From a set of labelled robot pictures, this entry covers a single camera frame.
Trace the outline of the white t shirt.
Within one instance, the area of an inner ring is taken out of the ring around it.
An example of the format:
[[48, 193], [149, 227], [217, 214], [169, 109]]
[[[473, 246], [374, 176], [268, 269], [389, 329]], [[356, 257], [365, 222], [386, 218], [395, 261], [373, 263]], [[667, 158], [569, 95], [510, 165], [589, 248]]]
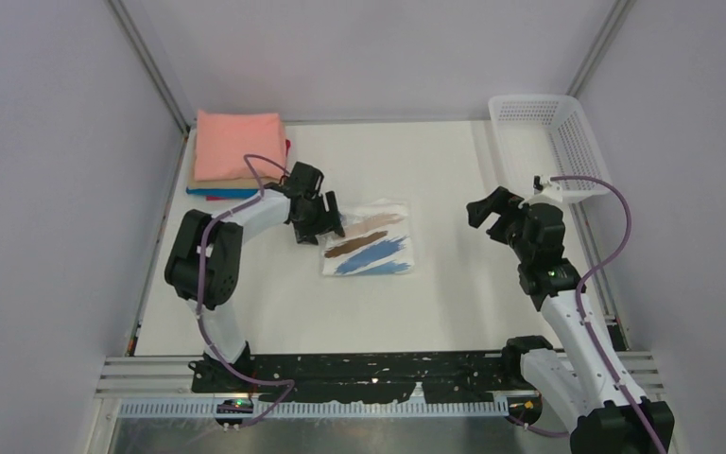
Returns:
[[321, 243], [324, 276], [404, 274], [416, 265], [409, 206], [378, 200], [340, 209], [343, 236]]

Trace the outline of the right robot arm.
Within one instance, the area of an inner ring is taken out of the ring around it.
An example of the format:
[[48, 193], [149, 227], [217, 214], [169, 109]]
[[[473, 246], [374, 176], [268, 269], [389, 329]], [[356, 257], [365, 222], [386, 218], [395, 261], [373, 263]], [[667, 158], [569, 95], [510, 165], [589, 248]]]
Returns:
[[505, 381], [541, 393], [564, 423], [573, 453], [667, 453], [674, 414], [667, 403], [649, 399], [600, 326], [579, 272], [564, 255], [562, 209], [499, 186], [466, 210], [474, 228], [497, 217], [489, 238], [517, 256], [520, 287], [566, 354], [560, 359], [541, 336], [510, 339], [501, 364]]

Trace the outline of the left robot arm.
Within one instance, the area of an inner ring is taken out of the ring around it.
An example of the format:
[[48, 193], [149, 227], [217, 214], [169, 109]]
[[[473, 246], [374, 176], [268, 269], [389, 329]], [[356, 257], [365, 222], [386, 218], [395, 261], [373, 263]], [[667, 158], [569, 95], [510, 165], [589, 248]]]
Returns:
[[254, 377], [248, 342], [241, 336], [230, 300], [238, 286], [243, 246], [266, 230], [288, 224], [299, 244], [316, 245], [320, 236], [345, 234], [334, 192], [322, 192], [323, 173], [298, 162], [275, 183], [257, 178], [256, 194], [219, 214], [197, 209], [182, 218], [164, 267], [176, 294], [194, 302], [204, 355], [218, 362], [216, 379], [239, 392], [249, 384], [284, 387], [291, 379]]

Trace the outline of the tan folded t shirt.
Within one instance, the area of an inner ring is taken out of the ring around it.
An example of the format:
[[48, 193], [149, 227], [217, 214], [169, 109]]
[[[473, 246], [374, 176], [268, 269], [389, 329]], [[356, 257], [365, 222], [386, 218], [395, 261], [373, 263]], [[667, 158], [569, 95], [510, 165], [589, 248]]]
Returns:
[[205, 181], [198, 182], [194, 177], [196, 153], [196, 133], [193, 133], [188, 137], [186, 152], [189, 154], [189, 158], [186, 158], [188, 162], [188, 169], [186, 170], [186, 187], [191, 190], [246, 190], [258, 188], [258, 183], [254, 178], [242, 178], [242, 179], [230, 179], [230, 180], [219, 180], [219, 181]]

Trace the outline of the red folded t shirt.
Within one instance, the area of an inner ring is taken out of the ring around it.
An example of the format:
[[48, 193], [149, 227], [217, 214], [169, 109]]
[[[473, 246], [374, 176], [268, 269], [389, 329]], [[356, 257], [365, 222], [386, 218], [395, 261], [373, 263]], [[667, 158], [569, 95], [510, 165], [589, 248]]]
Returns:
[[268, 183], [278, 183], [288, 173], [286, 158], [290, 151], [291, 142], [284, 141], [284, 154], [281, 157], [263, 156], [254, 153], [241, 153], [236, 162], [239, 168], [232, 173], [232, 179], [254, 178], [258, 189]]

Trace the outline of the white plastic basket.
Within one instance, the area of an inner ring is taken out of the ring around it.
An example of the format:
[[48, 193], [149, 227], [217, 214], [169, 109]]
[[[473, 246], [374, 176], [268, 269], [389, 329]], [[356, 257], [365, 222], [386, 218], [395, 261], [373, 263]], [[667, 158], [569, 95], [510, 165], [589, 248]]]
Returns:
[[488, 101], [495, 181], [512, 192], [533, 194], [536, 176], [571, 176], [562, 181], [563, 200], [578, 203], [609, 192], [593, 178], [610, 183], [590, 122], [571, 96], [494, 96]]

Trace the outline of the blue folded t shirt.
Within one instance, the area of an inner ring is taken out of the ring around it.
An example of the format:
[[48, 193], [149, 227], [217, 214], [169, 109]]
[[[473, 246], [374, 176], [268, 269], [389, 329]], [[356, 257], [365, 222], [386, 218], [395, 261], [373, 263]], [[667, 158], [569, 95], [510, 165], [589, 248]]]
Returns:
[[258, 191], [258, 188], [185, 188], [187, 194], [205, 197], [208, 200], [244, 200], [255, 196]]

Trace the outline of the pink folded t shirt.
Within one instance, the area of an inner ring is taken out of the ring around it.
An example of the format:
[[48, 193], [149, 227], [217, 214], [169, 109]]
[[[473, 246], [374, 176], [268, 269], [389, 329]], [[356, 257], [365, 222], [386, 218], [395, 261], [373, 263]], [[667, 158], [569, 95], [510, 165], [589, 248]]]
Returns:
[[197, 113], [194, 177], [199, 182], [229, 180], [241, 153], [281, 157], [285, 127], [276, 113]]

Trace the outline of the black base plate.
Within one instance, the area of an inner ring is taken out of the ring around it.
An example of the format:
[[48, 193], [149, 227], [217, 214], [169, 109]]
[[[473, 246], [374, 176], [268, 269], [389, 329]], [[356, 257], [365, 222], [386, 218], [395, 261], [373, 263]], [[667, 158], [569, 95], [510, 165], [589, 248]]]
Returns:
[[402, 403], [416, 391], [430, 403], [486, 402], [495, 392], [531, 391], [516, 358], [498, 350], [369, 354], [245, 354], [235, 367], [203, 356], [188, 364], [194, 393], [243, 393], [267, 403]]

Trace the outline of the aluminium frame rail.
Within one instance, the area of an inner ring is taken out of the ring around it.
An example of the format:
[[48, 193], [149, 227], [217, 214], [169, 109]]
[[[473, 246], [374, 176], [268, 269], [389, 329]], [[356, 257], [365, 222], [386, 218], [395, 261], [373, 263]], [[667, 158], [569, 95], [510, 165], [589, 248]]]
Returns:
[[538, 391], [495, 392], [475, 403], [430, 403], [423, 392], [407, 401], [387, 404], [286, 402], [267, 403], [243, 393], [194, 393], [188, 364], [199, 356], [110, 358], [96, 386], [100, 398], [113, 399], [117, 414], [128, 418], [214, 418], [231, 425], [263, 416], [268, 420], [297, 418], [387, 418], [442, 416], [504, 416], [540, 408]]

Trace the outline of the left frame post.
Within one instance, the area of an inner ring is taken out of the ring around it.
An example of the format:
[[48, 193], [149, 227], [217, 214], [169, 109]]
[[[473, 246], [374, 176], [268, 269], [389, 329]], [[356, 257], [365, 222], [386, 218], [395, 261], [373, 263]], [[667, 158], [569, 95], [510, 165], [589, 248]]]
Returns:
[[165, 81], [164, 74], [155, 61], [155, 58], [143, 36], [142, 30], [136, 24], [135, 17], [130, 12], [127, 3], [121, 0], [106, 0], [105, 3], [114, 15], [117, 24], [129, 40], [130, 47], [146, 71], [153, 88], [159, 95], [178, 130], [181, 133], [188, 133], [189, 125], [185, 115], [175, 100], [174, 94], [172, 93], [169, 85]]

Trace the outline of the frame post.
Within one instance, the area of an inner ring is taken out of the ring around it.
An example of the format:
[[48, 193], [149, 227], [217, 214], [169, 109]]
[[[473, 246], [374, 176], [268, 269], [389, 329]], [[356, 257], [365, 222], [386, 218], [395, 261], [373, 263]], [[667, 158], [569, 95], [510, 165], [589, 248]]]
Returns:
[[153, 88], [159, 95], [178, 130], [181, 133], [188, 133], [189, 125], [185, 115], [175, 100], [174, 94], [172, 93], [169, 85], [165, 81], [164, 74], [155, 61], [155, 58], [143, 36], [142, 30], [136, 24], [135, 17], [130, 12], [127, 3], [121, 0], [106, 0], [105, 3], [114, 15], [117, 24], [129, 40], [130, 47], [146, 71]]
[[568, 96], [578, 98], [583, 93], [636, 3], [636, 0], [615, 0], [612, 2], [608, 15], [569, 84], [566, 91]]

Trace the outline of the right frame post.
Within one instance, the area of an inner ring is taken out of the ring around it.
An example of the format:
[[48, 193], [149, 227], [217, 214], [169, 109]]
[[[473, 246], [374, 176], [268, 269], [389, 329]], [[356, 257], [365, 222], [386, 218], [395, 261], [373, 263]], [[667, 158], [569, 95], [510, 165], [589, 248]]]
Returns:
[[636, 3], [636, 0], [615, 0], [612, 2], [608, 15], [569, 84], [566, 91], [568, 96], [578, 98], [583, 93]]

